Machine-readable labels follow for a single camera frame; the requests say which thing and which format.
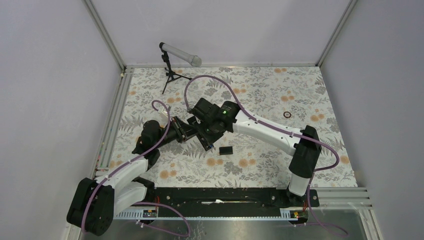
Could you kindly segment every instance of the orange flower pattern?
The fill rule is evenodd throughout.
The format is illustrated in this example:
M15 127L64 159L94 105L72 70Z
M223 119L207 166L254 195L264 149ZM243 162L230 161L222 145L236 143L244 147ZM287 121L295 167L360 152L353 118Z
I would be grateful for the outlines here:
M288 127L315 127L321 141L338 152L340 164L317 174L312 185L357 186L318 67L187 67L174 71L191 78L202 74L217 76L231 85L249 111ZM161 126L166 126L166 117L151 109L153 100L159 99L170 106L171 116L178 116L183 121L191 117L184 105L187 81L177 80L168 84L162 95L165 80L163 68L134 69L109 168L131 158L131 151L146 121L156 120ZM201 97L217 105L234 101L225 86L209 78L193 82L187 95L190 106ZM289 112L291 117L283 117L284 112ZM287 186L290 180L287 167L291 157L276 147L230 132L214 145L216 149L207 152L196 138L183 144L172 142L164 145L154 167L142 173L141 177L155 182L158 187ZM219 146L233 146L234 153L219 156ZM325 167L334 160L331 152L323 148L316 167Z

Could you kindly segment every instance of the metal floor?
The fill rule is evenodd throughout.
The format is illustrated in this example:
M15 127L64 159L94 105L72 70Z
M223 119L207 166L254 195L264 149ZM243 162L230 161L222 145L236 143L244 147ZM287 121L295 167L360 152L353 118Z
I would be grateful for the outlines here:
M112 225L102 236L87 234L84 240L366 240L367 236L363 228L361 217L355 210L325 210L324 214L316 210L317 217L323 223L335 223L346 229L350 236L341 238L327 232L321 226L297 226L293 227L287 221L267 221L267 220L196 220L189 221L192 233L190 237L176 237L165 232L161 232L148 227L140 228L135 221L114 220ZM185 233L186 226L181 220L156 220L152 225L166 228L167 230Z

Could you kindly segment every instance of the floral tablecloth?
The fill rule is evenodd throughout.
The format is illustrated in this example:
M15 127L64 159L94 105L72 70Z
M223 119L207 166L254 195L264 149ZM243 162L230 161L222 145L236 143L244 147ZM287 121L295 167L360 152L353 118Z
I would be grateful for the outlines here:
M213 75L231 85L243 106L276 123L316 128L321 141L336 149L340 164L318 172L314 187L356 187L354 172L346 153L326 86L318 67L187 67L175 68L187 77ZM141 134L143 123L166 118L151 107L153 100L171 106L171 116L191 117L184 105L186 79L168 84L164 68L135 68L109 167L125 162ZM203 78L188 89L188 101L194 106L203 97L217 105L234 100L228 89L217 81ZM284 112L291 117L283 117ZM258 139L227 132L205 152L196 138L184 144L170 143L160 148L157 163L141 176L157 187L286 187L290 181L291 156ZM233 155L219 155L218 147L233 146ZM333 164L335 157L323 148L317 168Z

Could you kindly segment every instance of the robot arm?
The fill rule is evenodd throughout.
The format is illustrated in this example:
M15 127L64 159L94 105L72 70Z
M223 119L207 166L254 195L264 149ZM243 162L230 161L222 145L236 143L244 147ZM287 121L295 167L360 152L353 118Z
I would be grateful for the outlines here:
M321 153L321 146L311 141L299 137L285 135L275 129L259 124L249 118L240 107L231 101L226 101L220 107L201 98L195 107L190 110L194 116L187 120L188 124L178 117L171 119L171 126L164 140L144 157L128 164L117 172L113 177L109 175L100 176L95 180L83 179L75 192L71 206L67 214L67 221L75 226L81 227L82 215L87 206L88 199L93 193L93 189L105 178L107 181L100 187L92 202L85 229L97 236L102 235L110 226L113 217L130 207L136 202L147 200L152 202L147 195L148 188L146 182L134 181L140 174L148 171L160 156L159 147L170 142L177 141L184 143L196 136L205 151L214 147L214 143L220 139L225 132L245 134L260 139L271 144L290 156L293 156L289 166L291 180L287 188L287 197L290 203L303 203L305 193L310 178L313 175L318 157ZM285 129L294 134L299 134L319 140L317 131L306 126L305 129L291 128L264 119L260 116L248 112L257 121L271 124L280 129ZM155 120L144 123L143 131L139 137L134 156L140 155L154 146L164 135L165 129L160 127Z

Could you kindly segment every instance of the gray leaf pattern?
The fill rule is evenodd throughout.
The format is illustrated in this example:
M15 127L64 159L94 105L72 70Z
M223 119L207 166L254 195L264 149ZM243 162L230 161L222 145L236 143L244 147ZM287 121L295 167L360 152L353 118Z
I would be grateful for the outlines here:
M318 172L314 187L356 187L354 172L346 153L339 125L334 116L325 83L318 67L187 67L175 68L178 74L193 78L213 75L231 85L240 102L251 112L276 123L295 128L306 125L317 129L319 138L340 155L336 168ZM128 90L125 107L113 147L109 167L128 160L143 123L158 121L163 127L166 117L151 107L153 100L171 106L171 116L185 121L190 114L184 105L185 79L170 83L163 68L136 68ZM220 105L233 101L221 83L201 78L190 85L187 100L194 106L205 98ZM291 117L283 117L290 112ZM157 163L141 176L158 187L286 187L290 181L291 157L278 148L256 138L227 132L215 147L233 146L233 155L220 156L218 149L205 152L194 137L186 143L172 142L160 148ZM317 168L333 164L335 158L322 149Z

